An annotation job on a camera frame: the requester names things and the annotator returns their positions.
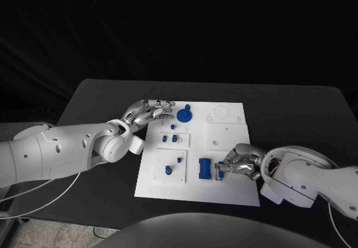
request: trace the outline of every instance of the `dark tabletop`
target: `dark tabletop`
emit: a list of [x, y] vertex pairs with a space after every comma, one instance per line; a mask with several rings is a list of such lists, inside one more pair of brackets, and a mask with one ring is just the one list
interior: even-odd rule
[[[137, 100], [241, 102], [251, 144], [270, 150], [297, 145], [325, 154], [339, 166], [356, 164], [358, 124], [339, 90], [320, 86], [84, 80], [58, 125], [101, 123], [121, 118]], [[136, 134], [146, 138], [146, 128]], [[276, 205], [260, 196], [261, 207], [134, 197], [141, 156], [127, 153], [117, 163], [98, 165], [79, 175], [62, 198], [27, 216], [89, 226], [123, 228], [163, 214], [208, 212], [239, 216], [345, 247], [332, 228], [326, 201], [310, 209], [286, 201]], [[17, 197], [11, 215], [32, 211], [66, 189], [75, 176], [55, 180]], [[19, 190], [40, 182], [17, 185]], [[342, 236], [356, 244], [358, 222], [335, 210]]]

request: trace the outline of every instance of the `white cable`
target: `white cable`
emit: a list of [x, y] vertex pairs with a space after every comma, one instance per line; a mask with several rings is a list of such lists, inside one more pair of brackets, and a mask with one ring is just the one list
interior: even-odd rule
[[333, 224], [333, 218], [332, 218], [330, 204], [329, 204], [329, 203], [328, 203], [328, 209], [329, 209], [330, 221], [332, 221], [332, 224]]
[[[66, 190], [63, 191], [63, 193], [55, 198], [55, 200], [58, 200], [58, 198], [65, 194], [65, 192], [69, 190], [69, 188], [72, 187], [72, 185], [73, 185], [73, 183], [75, 183], [75, 181], [76, 181], [76, 179], [78, 179], [78, 177], [79, 177], [79, 174], [81, 173], [78, 173], [78, 175], [76, 175], [76, 178], [75, 178], [75, 180], [73, 180], [73, 182], [71, 183], [71, 185], [69, 185], [69, 187], [66, 188]], [[24, 213], [24, 214], [20, 214], [20, 215], [17, 215], [17, 216], [11, 216], [11, 217], [6, 217], [6, 218], [0, 218], [0, 220], [4, 220], [4, 219], [11, 219], [11, 218], [17, 218], [17, 217], [21, 217], [21, 216], [24, 216], [26, 214], [29, 214], [29, 213], [33, 213], [33, 212], [36, 212], [37, 210], [40, 210], [43, 207], [46, 207], [55, 200], [52, 200], [46, 205], [43, 205], [40, 208], [37, 208], [37, 209], [34, 209], [33, 211], [30, 211], [30, 212], [27, 212], [27, 213]]]
[[11, 196], [8, 196], [7, 198], [4, 198], [3, 200], [0, 200], [0, 203], [3, 202], [3, 201], [6, 201], [6, 200], [8, 200], [8, 199], [11, 199], [11, 198], [14, 198], [14, 197], [17, 197], [17, 196], [20, 196], [20, 195], [23, 195], [23, 194], [26, 194], [26, 193], [29, 193], [29, 192], [32, 192], [33, 190], [36, 190], [37, 188], [40, 188], [43, 185], [46, 185], [49, 182], [52, 182], [53, 181], [53, 179], [52, 180], [49, 180], [47, 182], [45, 182], [42, 185], [39, 185], [37, 187], [34, 187], [33, 189], [30, 189], [30, 190], [26, 190], [26, 191], [23, 191], [21, 193], [19, 193], [17, 195], [11, 195]]

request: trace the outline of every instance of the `white panel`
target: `white panel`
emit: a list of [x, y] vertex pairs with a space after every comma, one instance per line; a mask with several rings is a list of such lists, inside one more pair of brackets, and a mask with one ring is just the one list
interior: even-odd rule
[[159, 133], [159, 147], [170, 148], [187, 148], [189, 147], [189, 133]]
[[[182, 123], [176, 119], [176, 113], [190, 105], [192, 120]], [[258, 193], [255, 181], [251, 181], [245, 175], [225, 173], [222, 181], [215, 181], [213, 163], [222, 161], [228, 152], [235, 147], [237, 143], [250, 143], [248, 139], [235, 136], [235, 124], [244, 124], [244, 109], [241, 103], [218, 103], [218, 102], [179, 102], [173, 107], [173, 119], [162, 119], [151, 121], [147, 127], [146, 146], [141, 156], [136, 197], [149, 197], [160, 199], [190, 200], [198, 202], [237, 204], [248, 206], [260, 206]], [[222, 150], [206, 149], [206, 139], [212, 142], [212, 137], [206, 137], [206, 123], [228, 123], [234, 127], [228, 130], [229, 136], [235, 137], [229, 140], [232, 142]], [[248, 130], [244, 128], [239, 132], [245, 132], [242, 137], [248, 138]], [[187, 148], [169, 148], [186, 150], [186, 176], [185, 183], [159, 183], [153, 177], [149, 176], [154, 169], [154, 153], [160, 148], [159, 138], [160, 133], [169, 134], [190, 134], [190, 141]], [[211, 159], [211, 175], [212, 179], [199, 179], [198, 162], [199, 158]]]
[[[166, 166], [172, 168], [172, 174], [166, 174]], [[160, 184], [166, 183], [185, 183], [186, 173], [186, 151], [185, 150], [166, 150], [157, 149], [154, 152], [153, 163], [153, 182]]]
[[237, 143], [250, 144], [247, 124], [206, 123], [208, 150], [231, 150]]

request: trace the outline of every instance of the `black curtain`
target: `black curtain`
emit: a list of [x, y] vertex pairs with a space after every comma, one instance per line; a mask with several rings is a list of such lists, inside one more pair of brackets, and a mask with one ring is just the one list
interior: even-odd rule
[[176, 21], [123, 21], [117, 1], [1, 3], [3, 99], [60, 113], [79, 82], [95, 78], [328, 85], [351, 100], [356, 8], [284, 8], [284, 15], [244, 10], [250, 14], [229, 20], [211, 15], [192, 21], [182, 13]]

